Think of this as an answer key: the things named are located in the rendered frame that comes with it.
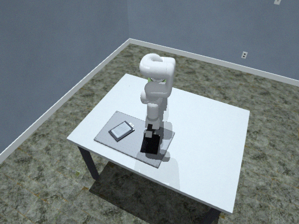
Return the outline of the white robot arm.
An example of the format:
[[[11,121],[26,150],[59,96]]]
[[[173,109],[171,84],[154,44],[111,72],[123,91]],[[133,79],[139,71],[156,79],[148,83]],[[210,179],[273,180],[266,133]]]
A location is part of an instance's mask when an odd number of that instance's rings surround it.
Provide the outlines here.
[[[149,121],[156,121],[161,117],[159,116],[159,107],[163,98],[168,98],[171,95],[175,68],[174,58],[160,57],[157,54],[147,54],[140,62],[141,74],[153,80],[146,83],[140,95],[141,102],[147,104],[147,119]],[[164,79],[166,82],[162,82]]]

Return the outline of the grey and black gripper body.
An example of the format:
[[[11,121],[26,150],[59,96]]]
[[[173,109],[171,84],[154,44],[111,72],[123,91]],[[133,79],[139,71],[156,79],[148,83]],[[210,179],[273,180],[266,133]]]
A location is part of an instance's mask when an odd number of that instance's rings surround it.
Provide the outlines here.
[[[153,126],[152,126],[152,129],[156,129],[156,130],[158,130],[159,127],[160,127],[160,118],[158,118],[158,120],[156,120],[156,121],[149,121],[149,120],[147,119],[147,116],[146,116],[146,120],[145,120],[145,127],[146,127],[146,128],[148,127],[148,124],[152,124],[152,125],[153,125]]]

